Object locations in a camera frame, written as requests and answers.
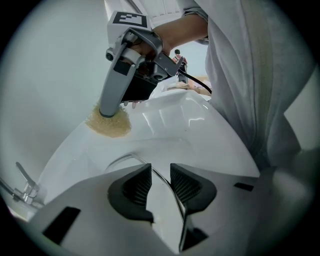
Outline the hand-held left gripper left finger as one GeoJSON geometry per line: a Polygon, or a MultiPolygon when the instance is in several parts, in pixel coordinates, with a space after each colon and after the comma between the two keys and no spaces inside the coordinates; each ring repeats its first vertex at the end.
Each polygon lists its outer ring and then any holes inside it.
{"type": "Polygon", "coordinates": [[[177,256],[180,212],[159,168],[117,165],[47,202],[28,234],[50,256],[177,256]]]}

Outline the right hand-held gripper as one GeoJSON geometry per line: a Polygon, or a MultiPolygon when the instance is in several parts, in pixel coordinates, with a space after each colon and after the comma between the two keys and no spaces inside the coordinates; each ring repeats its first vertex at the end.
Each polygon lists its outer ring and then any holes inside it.
{"type": "Polygon", "coordinates": [[[108,49],[111,62],[100,96],[99,112],[111,118],[121,102],[148,100],[158,81],[174,77],[182,60],[175,63],[162,52],[163,43],[151,28],[150,18],[143,14],[114,11],[107,23],[108,49]],[[146,59],[131,46],[142,40],[156,52],[146,59]]]}

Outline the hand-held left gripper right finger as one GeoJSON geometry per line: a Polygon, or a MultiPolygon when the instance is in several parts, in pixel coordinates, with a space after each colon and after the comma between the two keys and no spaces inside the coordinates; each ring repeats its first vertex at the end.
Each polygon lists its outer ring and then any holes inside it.
{"type": "Polygon", "coordinates": [[[170,164],[170,186],[184,207],[179,251],[199,244],[229,224],[257,180],[256,177],[170,164]]]}

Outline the person's right hand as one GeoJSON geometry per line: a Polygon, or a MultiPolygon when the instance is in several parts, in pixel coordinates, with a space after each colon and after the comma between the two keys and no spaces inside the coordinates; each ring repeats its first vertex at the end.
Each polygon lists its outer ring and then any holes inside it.
{"type": "MultiPolygon", "coordinates": [[[[167,56],[170,55],[171,50],[178,45],[178,39],[171,30],[163,30],[160,27],[154,29],[162,41],[162,52],[167,56]]],[[[156,51],[145,41],[138,39],[131,47],[141,56],[145,56],[147,60],[152,60],[156,56],[156,51]]]]}

